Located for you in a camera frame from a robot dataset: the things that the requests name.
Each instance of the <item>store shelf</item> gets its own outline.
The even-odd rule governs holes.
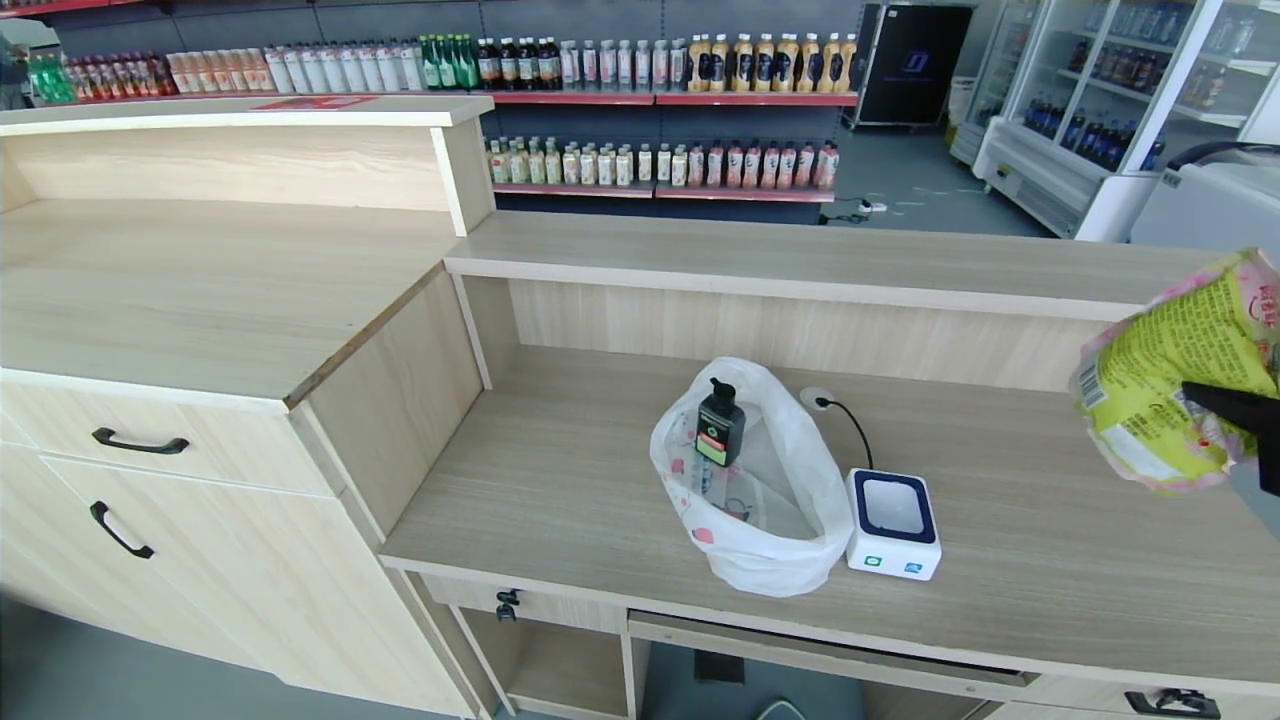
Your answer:
[[[653,197],[652,184],[534,184],[534,183],[494,183],[493,191],[500,195],[568,195],[576,197]]]
[[[1193,110],[1192,108],[1184,108],[1181,105],[1174,105],[1174,113],[1197,119],[1202,123],[1212,123],[1215,126],[1222,126],[1226,128],[1243,127],[1245,120],[1249,119],[1248,115],[1233,115],[1228,113],[1207,113],[1204,110]]]
[[[577,92],[577,91],[474,91],[490,95],[498,105],[653,105],[652,92]]]
[[[755,202],[833,202],[829,190],[744,190],[739,187],[671,187],[658,186],[654,197],[681,200],[750,200]]]
[[[1215,65],[1226,65],[1228,69],[1239,70],[1242,73],[1249,73],[1261,77],[1271,77],[1271,73],[1276,69],[1275,60],[1242,60],[1239,58],[1226,58],[1222,55],[1201,55],[1199,60],[1203,63],[1213,63]]]
[[[129,5],[141,1],[142,0],[58,0],[55,3],[41,3],[40,5],[6,8],[0,10],[0,19],[23,18],[27,15],[47,15],[50,13],[67,13],[70,10],[88,10],[91,8],[106,8],[108,5]]]
[[[852,108],[856,92],[659,92],[658,105],[774,105]]]
[[[1073,35],[1079,37],[1088,37],[1089,40],[1096,40],[1098,33],[1088,29],[1074,29]],[[1119,35],[1108,35],[1106,42],[1111,45],[1124,45],[1125,47],[1135,47],[1138,50],[1151,50],[1153,53],[1164,53],[1170,55],[1174,51],[1172,45],[1161,45],[1160,42],[1148,42],[1146,40],[1134,40],[1132,37],[1120,37]]]
[[[1065,78],[1071,78],[1071,79],[1076,79],[1076,81],[1080,79],[1080,73],[1073,73],[1071,70],[1059,70],[1057,74],[1060,74],[1060,76],[1062,76]],[[1114,95],[1119,95],[1121,97],[1129,97],[1132,100],[1137,100],[1139,102],[1151,102],[1151,99],[1152,99],[1151,95],[1147,95],[1144,92],[1138,92],[1137,90],[1129,90],[1128,87],[1124,87],[1123,85],[1116,85],[1114,82],[1106,82],[1106,81],[1101,81],[1101,79],[1097,79],[1097,78],[1089,78],[1088,79],[1088,85],[1092,85],[1093,87],[1098,87],[1098,88],[1106,90],[1107,92],[1111,92]]]

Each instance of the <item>snack bag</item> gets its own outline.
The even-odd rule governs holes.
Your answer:
[[[1240,250],[1080,350],[1070,380],[1089,437],[1123,478],[1187,492],[1257,457],[1252,434],[1183,396],[1184,380],[1280,398],[1280,274]]]

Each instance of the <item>red shelf edge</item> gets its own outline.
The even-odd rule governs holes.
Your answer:
[[[833,202],[835,191],[826,190],[741,190],[716,187],[657,187],[654,197],[677,200],[748,200],[755,202]]]
[[[772,105],[792,108],[854,108],[856,92],[659,92],[658,105]]]
[[[60,3],[45,3],[42,5],[28,5],[0,10],[0,19],[47,15],[50,13],[68,13],[70,10],[88,10],[91,8],[106,8],[109,5],[129,5],[141,1],[142,0],[61,0]]]
[[[504,195],[559,195],[564,197],[653,197],[653,186],[494,183],[493,191]]]

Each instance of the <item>black drawer handle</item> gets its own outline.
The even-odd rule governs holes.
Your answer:
[[[180,438],[180,437],[175,437],[164,445],[129,445],[127,442],[116,442],[111,439],[113,437],[115,437],[115,430],[113,430],[111,428],[99,428],[93,430],[93,439],[96,439],[99,445],[105,445],[108,447],[119,447],[120,450],[133,450],[137,452],[155,452],[156,455],[178,455],[183,450],[187,450],[187,446],[191,445],[191,442],[188,442],[187,438]]]
[[[110,510],[110,507],[108,507],[106,503],[102,502],[101,500],[88,506],[90,515],[92,515],[93,519],[97,520],[99,525],[102,525],[102,529],[106,530],[106,534],[111,536],[111,539],[120,543],[120,547],[123,547],[124,550],[128,550],[129,555],[146,560],[156,553],[156,551],[151,550],[151,546],[147,544],[138,548],[129,547],[129,543],[124,542],[124,538],[115,534],[115,530],[111,529],[111,525],[106,524],[108,510]]]
[[[1204,693],[1196,691],[1180,691],[1169,688],[1156,694],[1156,705],[1147,700],[1146,693],[1129,691],[1124,693],[1129,701],[1129,707],[1138,715],[1156,715],[1160,717],[1203,717],[1204,720],[1221,720],[1222,714],[1217,710],[1217,703],[1204,697]],[[1172,703],[1181,707],[1169,707]]]

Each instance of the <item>refrigerator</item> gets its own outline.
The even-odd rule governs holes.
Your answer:
[[[973,172],[1060,237],[1121,242],[1169,158],[1280,133],[1280,0],[1044,0]]]
[[[952,118],[956,136],[951,142],[951,156],[965,165],[973,165],[978,158],[987,123],[1005,110],[1005,100],[1023,67],[1023,55],[1043,6],[1042,0],[1009,0],[1000,10],[991,45],[978,69],[969,109],[959,122]]]

